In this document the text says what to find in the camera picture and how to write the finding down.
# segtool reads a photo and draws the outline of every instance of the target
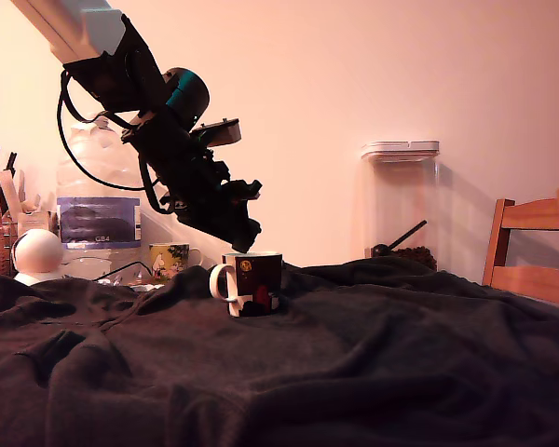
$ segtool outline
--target small mug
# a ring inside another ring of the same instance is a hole
[[[191,249],[188,244],[149,244],[153,276],[157,280],[167,281],[188,267],[191,252],[198,253],[197,265],[203,264],[203,253]]]
[[[211,295],[228,303],[232,317],[255,317],[270,314],[278,308],[275,293],[281,286],[281,253],[272,251],[228,253],[223,264],[211,271]],[[218,287],[218,278],[226,272],[227,293],[224,297]]]

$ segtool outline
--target white mug handle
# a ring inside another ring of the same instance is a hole
[[[196,251],[198,253],[198,263],[195,265],[203,265],[203,252],[199,249],[190,249],[188,252]]]
[[[209,277],[209,290],[211,291],[211,295],[213,295],[213,298],[224,300],[228,303],[235,303],[237,301],[236,298],[224,297],[217,287],[217,280],[222,272],[224,272],[225,270],[229,270],[230,272],[235,271],[234,266],[230,264],[218,264],[213,268],[213,270],[211,271],[211,276]]]

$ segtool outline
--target dark mug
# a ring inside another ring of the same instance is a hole
[[[222,260],[223,264],[211,271],[209,288],[214,298],[228,303],[232,317],[266,315],[278,308],[276,292],[281,286],[281,253],[228,253]],[[224,272],[227,297],[220,293],[217,283]]]

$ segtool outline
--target label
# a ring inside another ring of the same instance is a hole
[[[140,247],[140,209],[134,197],[58,197],[62,244],[85,250]]]

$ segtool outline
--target black cable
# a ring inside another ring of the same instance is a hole
[[[114,273],[118,273],[118,272],[124,270],[125,268],[132,267],[132,266],[135,265],[135,264],[140,264],[140,265],[142,265],[143,267],[145,267],[145,269],[147,270],[147,272],[149,272],[149,275],[152,275],[151,269],[150,269],[148,266],[146,266],[145,264],[143,264],[141,261],[135,261],[134,263],[130,263],[130,264],[123,265],[123,266],[121,266],[120,268],[117,268],[116,270],[111,271],[110,273],[106,273],[105,275],[101,275],[99,278],[93,279],[93,281],[99,281],[100,279],[107,278],[107,277],[109,277],[110,275],[113,275]]]
[[[151,177],[149,176],[149,170],[147,169],[147,163],[139,156],[139,171],[141,172],[141,179],[143,180],[143,187],[145,193],[147,194],[147,200],[149,200],[149,205],[159,214],[172,214],[174,212],[174,204],[171,203],[167,210],[164,210],[159,206],[157,202],[156,192],[153,189],[153,184],[151,184]]]
[[[56,119],[58,121],[58,132],[60,133],[60,138],[62,140],[62,145],[64,146],[64,150],[66,151],[68,156],[73,160],[73,162],[76,164],[76,166],[81,170],[81,172],[83,172],[85,175],[87,175],[92,181],[97,182],[99,184],[102,184],[104,186],[108,186],[110,188],[121,189],[121,190],[124,190],[124,191],[143,191],[145,189],[143,186],[141,186],[141,187],[123,186],[121,184],[109,183],[109,182],[106,182],[102,179],[99,179],[99,178],[95,177],[88,170],[86,170],[83,167],[83,165],[81,165],[79,163],[79,161],[75,157],[75,154],[73,154],[73,151],[71,151],[70,147],[68,147],[68,143],[66,142],[66,137],[64,136],[64,129],[63,129],[63,125],[62,125],[62,106],[66,101],[65,98],[68,97],[68,92],[67,92],[66,86],[68,84],[68,81],[70,81],[70,78],[71,78],[71,76],[69,74],[67,74],[66,71],[62,72],[62,76],[61,76],[61,79],[62,79],[61,87],[62,87],[62,89],[61,89],[60,97],[58,99],[58,109],[57,109],[57,112],[56,112]],[[71,109],[69,109],[69,112],[71,112],[73,117],[76,118],[78,121],[81,121],[81,122],[84,122],[84,123],[92,123],[98,117],[105,116],[105,114],[107,114],[107,112],[99,112],[93,119],[86,120],[85,118],[83,118],[83,116],[81,116],[76,111],[74,106],[73,106],[73,110],[75,111],[74,113],[72,112]],[[153,184],[151,185],[151,187],[153,188],[153,186],[155,186],[158,181],[159,180],[155,180],[153,182]]]
[[[130,123],[127,123],[124,119],[120,118],[119,116],[117,116],[116,114],[114,114],[112,112],[108,112],[107,110],[99,112],[98,114],[95,115],[95,117],[93,119],[84,118],[76,110],[75,106],[73,105],[73,101],[71,100],[70,94],[68,93],[68,83],[70,82],[70,80],[71,80],[71,75],[69,73],[67,73],[66,70],[62,71],[60,83],[61,83],[61,92],[64,95],[64,104],[66,105],[66,108],[68,109],[68,112],[77,121],[80,121],[81,123],[85,123],[85,124],[90,124],[90,123],[94,122],[97,118],[99,118],[100,116],[105,116],[105,117],[109,118],[111,121],[118,124],[123,129],[135,129],[137,127],[137,126],[131,125]]]

